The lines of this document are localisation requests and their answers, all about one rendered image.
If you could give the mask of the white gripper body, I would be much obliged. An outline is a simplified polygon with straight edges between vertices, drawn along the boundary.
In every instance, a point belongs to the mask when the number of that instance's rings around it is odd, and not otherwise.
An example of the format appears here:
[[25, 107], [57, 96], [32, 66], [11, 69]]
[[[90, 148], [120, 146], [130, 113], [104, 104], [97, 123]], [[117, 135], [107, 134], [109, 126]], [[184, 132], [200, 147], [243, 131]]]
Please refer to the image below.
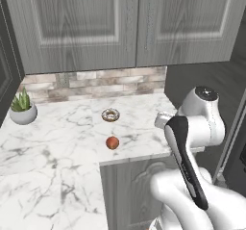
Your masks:
[[173, 115], [167, 112], [158, 112], [155, 119], [155, 126], [163, 129], [166, 122], [172, 117]]

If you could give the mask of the dark grey fridge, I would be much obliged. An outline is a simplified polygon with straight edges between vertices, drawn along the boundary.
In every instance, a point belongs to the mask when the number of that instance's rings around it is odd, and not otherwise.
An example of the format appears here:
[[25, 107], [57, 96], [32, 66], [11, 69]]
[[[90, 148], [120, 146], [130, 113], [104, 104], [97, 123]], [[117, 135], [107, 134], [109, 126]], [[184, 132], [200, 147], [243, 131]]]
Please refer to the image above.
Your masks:
[[219, 112], [226, 125], [222, 144], [197, 154], [197, 164], [209, 171], [217, 185], [246, 196], [246, 9], [229, 61], [167, 67], [164, 93], [175, 107], [196, 86], [218, 92]]

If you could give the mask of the sprinkled glazed donut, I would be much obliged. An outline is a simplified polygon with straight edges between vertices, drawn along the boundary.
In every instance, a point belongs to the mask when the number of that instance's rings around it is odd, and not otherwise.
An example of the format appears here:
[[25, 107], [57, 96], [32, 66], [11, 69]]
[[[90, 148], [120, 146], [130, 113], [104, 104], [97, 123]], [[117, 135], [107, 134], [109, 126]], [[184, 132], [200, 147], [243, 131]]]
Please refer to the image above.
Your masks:
[[115, 122], [120, 117], [120, 113], [114, 108], [108, 108], [102, 112], [101, 117], [107, 122]]

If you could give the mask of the grey base cupboard door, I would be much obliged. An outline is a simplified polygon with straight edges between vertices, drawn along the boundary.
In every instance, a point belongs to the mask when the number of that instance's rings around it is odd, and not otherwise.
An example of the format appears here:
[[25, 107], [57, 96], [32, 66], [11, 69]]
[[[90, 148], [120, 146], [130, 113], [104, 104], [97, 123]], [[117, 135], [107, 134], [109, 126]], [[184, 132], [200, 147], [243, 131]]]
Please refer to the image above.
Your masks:
[[173, 157], [100, 166], [109, 230], [148, 230], [161, 209], [150, 191], [151, 177], [175, 168]]

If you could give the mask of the succulent plant in white pot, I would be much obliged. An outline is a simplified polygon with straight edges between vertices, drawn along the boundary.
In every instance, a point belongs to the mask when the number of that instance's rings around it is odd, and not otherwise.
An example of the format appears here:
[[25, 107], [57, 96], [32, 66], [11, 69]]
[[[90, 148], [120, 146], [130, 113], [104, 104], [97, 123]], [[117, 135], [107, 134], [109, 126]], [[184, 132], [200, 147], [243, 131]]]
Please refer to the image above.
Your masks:
[[18, 125], [28, 125], [37, 118], [37, 106], [31, 101], [26, 89], [15, 96], [10, 106], [10, 118]]

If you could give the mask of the grey tall cabinet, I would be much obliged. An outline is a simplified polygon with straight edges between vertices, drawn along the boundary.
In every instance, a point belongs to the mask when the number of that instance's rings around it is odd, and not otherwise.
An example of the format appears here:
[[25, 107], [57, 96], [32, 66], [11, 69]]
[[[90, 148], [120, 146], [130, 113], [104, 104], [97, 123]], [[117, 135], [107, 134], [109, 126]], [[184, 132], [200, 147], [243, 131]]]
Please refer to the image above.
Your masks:
[[0, 127], [25, 77], [7, 0], [0, 0]]

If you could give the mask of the grey wall cupboard door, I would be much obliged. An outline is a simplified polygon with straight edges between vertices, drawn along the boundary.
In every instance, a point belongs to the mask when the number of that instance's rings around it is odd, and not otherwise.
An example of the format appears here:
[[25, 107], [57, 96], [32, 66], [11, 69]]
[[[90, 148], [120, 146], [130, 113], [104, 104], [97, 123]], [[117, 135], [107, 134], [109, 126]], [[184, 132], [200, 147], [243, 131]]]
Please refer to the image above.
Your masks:
[[138, 66], [227, 62], [232, 55], [246, 0], [139, 0]]
[[7, 0], [27, 74], [135, 66], [138, 0], [126, 51], [126, 0]]

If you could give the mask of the grey wall socket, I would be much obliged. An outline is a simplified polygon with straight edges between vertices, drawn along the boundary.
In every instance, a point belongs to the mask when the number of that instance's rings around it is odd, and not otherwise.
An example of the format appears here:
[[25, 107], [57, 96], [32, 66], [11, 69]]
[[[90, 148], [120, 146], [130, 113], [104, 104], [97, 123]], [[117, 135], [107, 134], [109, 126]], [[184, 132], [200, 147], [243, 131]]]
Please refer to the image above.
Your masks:
[[59, 74], [59, 85], [61, 88], [68, 88], [69, 87], [69, 76], [67, 73], [60, 73]]

